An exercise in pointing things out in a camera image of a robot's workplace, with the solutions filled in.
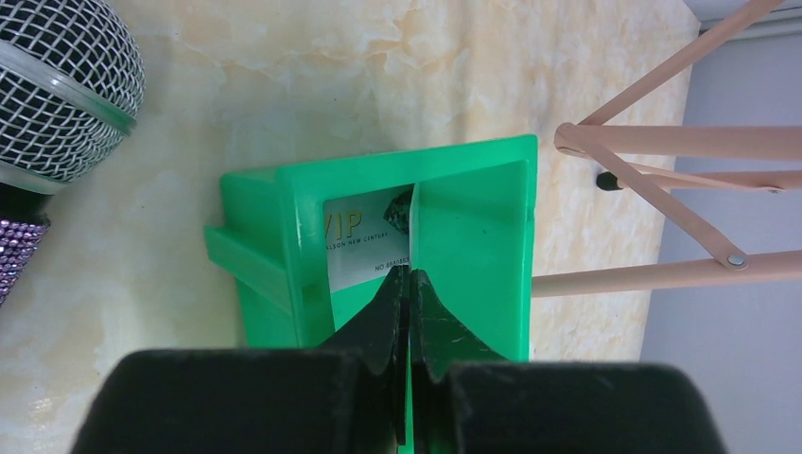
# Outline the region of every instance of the metal rivet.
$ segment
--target metal rivet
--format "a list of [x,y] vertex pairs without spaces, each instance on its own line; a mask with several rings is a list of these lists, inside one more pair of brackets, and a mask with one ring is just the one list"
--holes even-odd
[[739,266],[743,265],[744,263],[746,263],[746,259],[741,257],[740,255],[732,254],[732,255],[727,257],[727,262],[729,262],[730,265],[733,265],[735,267],[739,267]]

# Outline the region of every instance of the marble table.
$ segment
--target marble table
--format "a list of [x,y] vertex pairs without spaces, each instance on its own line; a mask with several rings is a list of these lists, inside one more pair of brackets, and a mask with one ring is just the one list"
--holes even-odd
[[[534,273],[654,262],[663,218],[551,145],[693,39],[681,0],[116,0],[145,58],[139,127],[51,204],[0,309],[0,451],[57,454],[98,384],[146,347],[241,339],[205,257],[232,169],[540,136]],[[689,72],[620,115],[679,124]],[[642,157],[652,166],[672,166]],[[532,302],[532,358],[637,359],[648,292]]]

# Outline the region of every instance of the black rubber foot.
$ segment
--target black rubber foot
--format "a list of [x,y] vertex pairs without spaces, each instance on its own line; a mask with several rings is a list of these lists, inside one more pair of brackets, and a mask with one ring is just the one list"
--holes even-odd
[[620,191],[622,189],[619,186],[619,177],[610,172],[600,173],[596,177],[596,186],[602,191]]

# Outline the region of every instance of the green box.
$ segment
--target green box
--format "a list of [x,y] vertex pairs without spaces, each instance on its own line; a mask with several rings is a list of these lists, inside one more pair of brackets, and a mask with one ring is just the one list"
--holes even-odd
[[249,346],[316,346],[382,281],[330,293],[323,204],[415,184],[411,267],[488,346],[527,360],[536,175],[533,135],[229,173],[209,258],[236,279]]

